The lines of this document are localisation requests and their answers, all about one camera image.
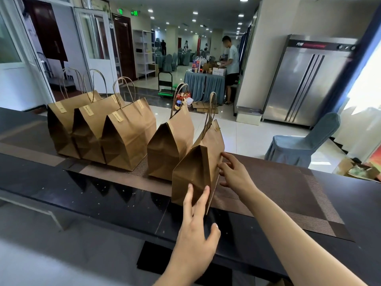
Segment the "brown paper bag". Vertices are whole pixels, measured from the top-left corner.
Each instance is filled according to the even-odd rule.
[[[124,80],[127,84],[125,78],[129,79],[120,77],[115,81],[114,86],[119,80]],[[147,155],[148,142],[155,132],[156,118],[145,98],[107,115],[101,139],[106,163],[114,167],[134,170]]]
[[[194,126],[188,107],[181,103],[181,108],[173,114],[177,94],[188,84],[180,83],[173,97],[171,116],[168,122],[161,124],[148,143],[148,174],[172,180],[172,171],[192,147]]]
[[[125,106],[119,93],[74,110],[73,133],[81,158],[106,163],[100,139],[106,116]]]
[[[83,80],[80,81],[80,77],[81,76],[79,75],[79,83],[83,85]],[[82,89],[81,92],[83,94],[68,98],[66,88],[64,87],[64,89],[66,98],[61,89],[64,100],[48,104],[49,134],[53,140],[55,149],[59,154],[80,158],[74,140],[71,137],[74,122],[74,109],[89,105],[93,101],[95,102],[102,98],[97,91],[83,93]]]
[[[194,143],[189,153],[173,170],[171,201],[183,205],[188,184],[193,184],[194,205],[202,195],[206,186],[210,187],[210,195],[205,214],[208,213],[210,202],[216,189],[219,176],[218,165],[222,162],[221,153],[225,150],[224,140],[217,120],[213,120],[213,103],[217,102],[215,92],[210,94],[210,107],[207,113],[204,130]]]

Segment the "placemat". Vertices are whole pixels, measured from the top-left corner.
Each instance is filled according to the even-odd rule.
[[[171,196],[169,181],[148,176],[147,157],[132,172],[127,172],[58,155],[50,139],[47,122],[31,122],[0,134],[0,153]],[[311,170],[234,155],[245,165],[256,186],[302,229],[353,241]],[[220,186],[219,182],[211,207],[252,216],[238,196],[231,189]]]

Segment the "black shorts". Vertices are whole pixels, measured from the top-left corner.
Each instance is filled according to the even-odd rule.
[[[238,80],[238,76],[239,76],[239,73],[232,73],[232,74],[226,75],[225,85],[226,86],[234,85],[236,83],[236,81]]]

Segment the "white t-shirt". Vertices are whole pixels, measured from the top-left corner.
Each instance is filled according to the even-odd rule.
[[[233,62],[226,66],[226,74],[239,73],[238,49],[234,45],[230,47],[229,57],[227,60],[229,59],[233,59]]]

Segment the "black countertop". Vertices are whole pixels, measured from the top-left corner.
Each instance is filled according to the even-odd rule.
[[[0,108],[0,134],[31,120],[46,118]],[[183,210],[167,196],[4,154],[0,165],[0,197],[33,201],[166,247],[175,244]],[[313,173],[356,242],[306,232],[365,283],[379,285],[381,184]],[[214,222],[221,230],[215,263],[268,280],[287,276],[255,218],[211,208],[206,235]]]

